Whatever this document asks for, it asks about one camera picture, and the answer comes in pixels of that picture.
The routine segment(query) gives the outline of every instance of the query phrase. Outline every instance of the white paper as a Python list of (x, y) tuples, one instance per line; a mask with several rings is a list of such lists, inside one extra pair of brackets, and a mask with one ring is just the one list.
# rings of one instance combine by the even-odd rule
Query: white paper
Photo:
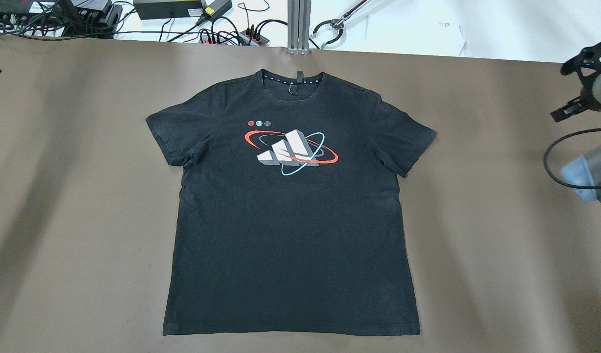
[(72, 0), (72, 4), (87, 9), (104, 9), (106, 0)]
[(466, 40), (459, 23), (368, 16), (366, 50), (379, 53), (459, 56)]
[(188, 9), (187, 12), (190, 17), (200, 17), (202, 15), (202, 9)]
[(45, 11), (46, 7), (49, 8), (53, 5), (54, 5), (54, 2), (36, 1), (36, 2), (32, 3), (28, 12), (29, 13), (42, 13), (43, 11)]

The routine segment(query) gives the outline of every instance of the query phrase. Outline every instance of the black t-shirt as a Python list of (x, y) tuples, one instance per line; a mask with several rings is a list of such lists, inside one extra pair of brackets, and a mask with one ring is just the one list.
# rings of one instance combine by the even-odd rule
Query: black t-shirt
[(183, 167), (164, 335), (420, 333), (397, 174), (434, 130), (324, 72), (266, 70), (146, 121)]

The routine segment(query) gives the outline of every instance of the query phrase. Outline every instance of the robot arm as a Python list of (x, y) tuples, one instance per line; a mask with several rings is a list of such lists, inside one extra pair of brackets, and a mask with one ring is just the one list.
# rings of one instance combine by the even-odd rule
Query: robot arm
[(329, 25), (337, 33), (333, 39), (324, 42), (320, 46), (320, 49), (325, 49), (327, 45), (338, 42), (339, 38), (342, 38), (342, 34), (344, 34), (344, 22), (348, 20), (352, 15), (354, 15), (357, 11), (359, 11), (362, 7), (366, 6), (369, 2), (370, 0), (361, 0), (361, 2), (357, 3), (357, 5), (352, 7), (352, 9), (346, 11), (346, 13), (343, 14), (341, 18), (334, 18), (333, 20), (326, 20), (324, 22), (320, 22), (318, 26), (314, 28), (314, 32), (310, 35), (310, 38), (315, 39), (316, 36), (318, 36), (319, 29), (325, 25)]
[[(585, 75), (582, 69), (594, 70)], [(562, 65), (560, 73), (569, 75), (577, 73), (583, 85), (580, 96), (569, 101), (564, 107), (551, 113), (556, 122), (560, 122), (587, 109), (601, 111), (601, 42), (592, 47), (585, 47), (581, 52)], [(565, 183), (556, 178), (549, 170), (547, 158), (551, 149), (563, 139), (587, 132), (601, 131), (592, 129), (575, 132), (554, 142), (545, 153), (545, 169), (549, 175), (561, 185), (574, 188), (577, 195), (585, 202), (599, 200), (601, 202), (601, 145), (590, 152), (579, 156), (560, 170)]]

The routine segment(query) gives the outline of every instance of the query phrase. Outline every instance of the electronic device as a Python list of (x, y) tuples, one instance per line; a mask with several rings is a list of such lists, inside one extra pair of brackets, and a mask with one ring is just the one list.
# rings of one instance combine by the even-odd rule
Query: electronic device
[(141, 20), (158, 18), (200, 17), (204, 2), (201, 0), (133, 0)]
[(30, 0), (0, 0), (0, 14), (29, 14), (31, 7), (39, 7), (34, 3)]
[[(564, 107), (551, 112), (551, 116), (556, 122), (563, 121), (585, 110), (601, 112), (601, 42), (592, 47), (585, 47), (579, 54), (565, 62), (560, 69), (560, 73), (564, 76), (573, 72), (577, 73), (583, 88), (579, 97), (569, 101)], [(561, 176), (566, 182), (554, 176), (547, 163), (551, 150), (558, 143), (569, 137), (590, 132), (601, 132), (601, 128), (574, 132), (558, 139), (545, 152), (543, 163), (551, 178), (565, 187), (573, 188), (582, 201), (599, 200), (601, 202), (601, 145), (561, 168)]]
[(111, 7), (111, 0), (72, 0), (72, 4), (77, 9), (108, 13)]
[(232, 6), (231, 0), (215, 0), (204, 8), (204, 13), (209, 15), (209, 20), (215, 21), (230, 10)]
[[(115, 4), (110, 7), (108, 13), (102, 18), (98, 19), (99, 28), (105, 28), (104, 31), (107, 33), (113, 33), (115, 31), (115, 23), (117, 23), (122, 14), (124, 13), (124, 7), (119, 4)], [(113, 38), (114, 34), (100, 34), (99, 38)]]
[[(0, 14), (37, 14), (44, 8), (50, 7), (59, 0), (0, 0)], [(107, 13), (111, 7), (111, 0), (72, 0), (74, 7), (83, 10)]]
[(253, 32), (251, 32), (249, 29), (245, 29), (244, 31), (238, 33), (238, 36), (244, 40), (244, 43), (249, 43), (249, 45), (252, 45), (253, 47), (266, 47), (268, 45), (268, 42), (270, 41), (268, 38), (257, 34), (249, 36), (249, 34), (252, 33)]

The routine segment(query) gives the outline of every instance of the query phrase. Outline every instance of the white three-bar logo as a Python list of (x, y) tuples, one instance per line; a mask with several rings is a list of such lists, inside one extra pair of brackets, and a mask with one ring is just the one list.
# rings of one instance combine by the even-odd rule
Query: white three-bar logo
[(289, 165), (316, 167), (316, 154), (309, 147), (307, 138), (298, 129), (294, 129), (285, 138), (271, 145), (272, 150), (257, 155), (257, 160), (265, 165)]

